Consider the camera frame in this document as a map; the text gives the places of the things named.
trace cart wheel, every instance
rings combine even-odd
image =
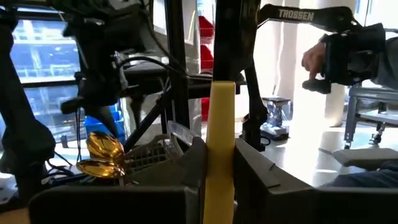
[[[371,142],[373,144],[379,144],[381,142],[381,135],[380,134],[372,134]]]

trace gray surface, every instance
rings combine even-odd
[[[262,154],[286,172],[314,187],[330,182],[339,174],[363,171],[355,167],[343,167],[330,154],[318,149],[303,151],[299,148],[269,146]]]

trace blue box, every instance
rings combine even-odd
[[[121,111],[115,111],[111,109],[112,117],[115,120],[115,125],[116,129],[118,130],[118,136],[116,138],[124,144],[126,141],[126,135],[124,132],[124,120],[122,117],[122,112]],[[105,125],[101,122],[99,122],[97,119],[91,117],[91,116],[86,116],[85,117],[85,128],[86,128],[86,133],[87,136],[92,133],[93,131],[101,131],[106,134],[110,134],[110,131],[105,127]]]

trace shelf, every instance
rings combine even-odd
[[[368,112],[359,112],[358,116],[371,121],[398,125],[398,114],[378,113],[377,110],[372,110]]]

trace gold utensil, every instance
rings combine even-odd
[[[116,138],[98,131],[90,133],[86,143],[90,159],[78,162],[78,170],[94,177],[119,179],[120,186],[123,186],[126,171],[122,144]]]
[[[119,165],[124,164],[123,145],[116,138],[95,131],[90,133],[86,143],[92,159],[102,159]]]

